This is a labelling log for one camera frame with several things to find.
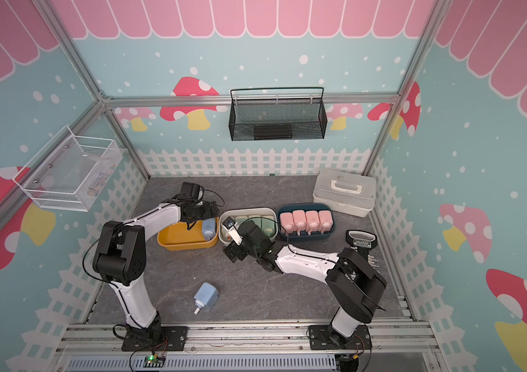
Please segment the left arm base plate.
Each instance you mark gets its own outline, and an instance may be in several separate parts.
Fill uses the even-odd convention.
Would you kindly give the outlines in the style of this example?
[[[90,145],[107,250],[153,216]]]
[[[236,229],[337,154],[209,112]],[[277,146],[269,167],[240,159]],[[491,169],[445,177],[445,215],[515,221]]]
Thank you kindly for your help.
[[[187,341],[188,328],[186,326],[156,325],[156,329],[138,329],[127,325],[122,340],[122,351],[133,352],[139,350],[153,351],[183,351]]]

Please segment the blue pencil sharpener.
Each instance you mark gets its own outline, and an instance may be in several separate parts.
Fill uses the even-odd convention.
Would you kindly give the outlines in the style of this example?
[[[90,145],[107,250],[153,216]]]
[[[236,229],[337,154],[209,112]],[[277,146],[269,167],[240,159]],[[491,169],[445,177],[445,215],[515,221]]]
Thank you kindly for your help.
[[[194,300],[196,306],[195,315],[203,309],[211,310],[218,301],[218,289],[214,285],[205,282],[196,292]]]
[[[217,236],[216,218],[210,218],[202,221],[201,232],[205,241],[213,240]]]

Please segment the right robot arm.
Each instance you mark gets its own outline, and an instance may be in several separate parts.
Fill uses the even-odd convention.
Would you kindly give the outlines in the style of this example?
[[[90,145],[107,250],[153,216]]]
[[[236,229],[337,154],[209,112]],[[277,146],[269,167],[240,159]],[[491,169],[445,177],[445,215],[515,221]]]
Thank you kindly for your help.
[[[368,246],[354,245],[340,253],[319,253],[273,242],[250,219],[237,224],[228,217],[222,226],[231,237],[223,252],[232,262],[251,256],[265,271],[296,274],[328,286],[339,303],[325,331],[333,343],[350,341],[356,330],[370,323],[381,308],[387,280],[369,262]]]

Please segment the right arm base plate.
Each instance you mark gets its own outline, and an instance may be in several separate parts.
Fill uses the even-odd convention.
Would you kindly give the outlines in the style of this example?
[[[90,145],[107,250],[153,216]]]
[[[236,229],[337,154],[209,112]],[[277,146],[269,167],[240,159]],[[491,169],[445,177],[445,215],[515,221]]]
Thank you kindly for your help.
[[[310,325],[306,336],[312,350],[359,350],[373,349],[369,329],[359,325],[350,337],[342,336],[329,325]]]

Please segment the dark teal storage box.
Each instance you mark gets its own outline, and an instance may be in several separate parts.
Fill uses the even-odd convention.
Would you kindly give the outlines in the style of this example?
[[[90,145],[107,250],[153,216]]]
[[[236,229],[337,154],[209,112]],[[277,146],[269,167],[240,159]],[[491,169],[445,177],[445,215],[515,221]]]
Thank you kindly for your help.
[[[280,227],[278,229],[278,235],[277,235],[280,240],[283,240],[285,242],[322,241],[322,240],[327,240],[336,231],[337,225],[334,219],[333,211],[326,204],[322,204],[322,203],[300,203],[300,204],[282,206],[277,211],[277,218],[280,219],[283,213],[294,212],[296,210],[303,210],[304,212],[327,211],[327,214],[332,218],[330,229],[325,232],[319,232],[319,231],[312,232],[312,233],[303,232],[301,235],[299,235],[297,232],[293,232],[289,235],[286,235],[283,228]]]

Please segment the pink pencil sharpener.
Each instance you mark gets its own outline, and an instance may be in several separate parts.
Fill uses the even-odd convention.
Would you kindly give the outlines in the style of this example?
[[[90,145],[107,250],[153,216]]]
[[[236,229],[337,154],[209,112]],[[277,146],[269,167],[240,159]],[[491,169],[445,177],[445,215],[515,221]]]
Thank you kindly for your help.
[[[332,212],[330,210],[320,210],[318,212],[318,217],[319,217],[319,222],[320,222],[319,229],[318,229],[319,232],[321,234],[326,234],[330,232],[334,224]]]
[[[320,227],[320,218],[318,211],[315,210],[308,210],[305,212],[305,218],[306,218],[306,232],[311,235],[317,231],[319,231]]]
[[[306,213],[304,210],[294,210],[292,212],[293,220],[294,220],[294,231],[301,235],[302,232],[305,232],[307,229],[307,219],[306,219]]]
[[[291,212],[282,212],[279,215],[279,220],[285,235],[289,236],[295,231],[294,217]]]

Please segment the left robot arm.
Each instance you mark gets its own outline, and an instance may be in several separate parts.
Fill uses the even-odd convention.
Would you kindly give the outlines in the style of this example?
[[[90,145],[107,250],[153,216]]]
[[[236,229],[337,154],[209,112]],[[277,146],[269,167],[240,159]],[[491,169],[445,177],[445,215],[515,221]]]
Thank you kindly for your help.
[[[92,269],[116,293],[130,331],[160,330],[160,315],[150,301],[143,278],[147,241],[177,223],[191,230],[200,221],[218,217],[220,205],[205,201],[204,193],[203,186],[184,182],[176,195],[150,211],[125,221],[108,221],[102,227]]]

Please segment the white plastic storage box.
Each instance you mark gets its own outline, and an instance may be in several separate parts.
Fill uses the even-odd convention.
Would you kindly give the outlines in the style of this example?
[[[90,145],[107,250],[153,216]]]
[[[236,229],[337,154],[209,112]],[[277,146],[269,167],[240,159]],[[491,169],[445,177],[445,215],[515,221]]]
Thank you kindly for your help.
[[[249,219],[249,217],[251,215],[260,215],[261,217],[264,216],[264,215],[272,215],[272,217],[274,217],[274,220],[277,223],[277,217],[276,217],[276,214],[275,214],[274,210],[272,210],[271,208],[268,208],[268,207],[250,208],[250,209],[233,209],[233,210],[229,210],[229,211],[223,212],[223,214],[220,216],[220,221],[219,221],[218,238],[221,240],[221,242],[225,246],[229,246],[229,244],[231,242],[229,242],[227,240],[226,229],[222,225],[222,222],[227,217],[232,217],[232,218],[235,219],[237,216],[240,216],[240,215],[245,215],[245,216],[248,217],[248,219]],[[274,242],[274,240],[276,240],[276,237],[277,237],[277,234],[278,234],[277,226],[276,226],[276,231],[277,231],[277,233],[275,234],[275,236],[270,239],[272,242]]]

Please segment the green pencil sharpener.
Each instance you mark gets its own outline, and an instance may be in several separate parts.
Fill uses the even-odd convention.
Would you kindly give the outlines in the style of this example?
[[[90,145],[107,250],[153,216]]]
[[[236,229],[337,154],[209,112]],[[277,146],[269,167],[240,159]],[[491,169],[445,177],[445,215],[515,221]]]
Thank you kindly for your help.
[[[248,220],[248,217],[245,215],[240,215],[235,218],[235,224],[237,226],[242,225],[246,220]]]
[[[258,227],[261,227],[263,219],[260,215],[251,215],[249,221],[255,223]]]
[[[261,229],[268,238],[273,238],[276,231],[277,223],[272,215],[264,215],[261,217]]]

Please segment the yellow plastic storage box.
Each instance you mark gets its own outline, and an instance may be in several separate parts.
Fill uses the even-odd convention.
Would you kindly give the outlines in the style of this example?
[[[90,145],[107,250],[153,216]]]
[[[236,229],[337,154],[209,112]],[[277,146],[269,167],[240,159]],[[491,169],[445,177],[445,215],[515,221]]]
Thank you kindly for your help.
[[[166,229],[158,232],[156,240],[159,245],[166,248],[168,251],[212,248],[218,243],[218,218],[216,218],[216,222],[217,236],[210,241],[205,241],[203,238],[201,232],[202,221],[198,221],[191,230],[187,230],[186,223],[176,223],[172,226],[168,226]]]

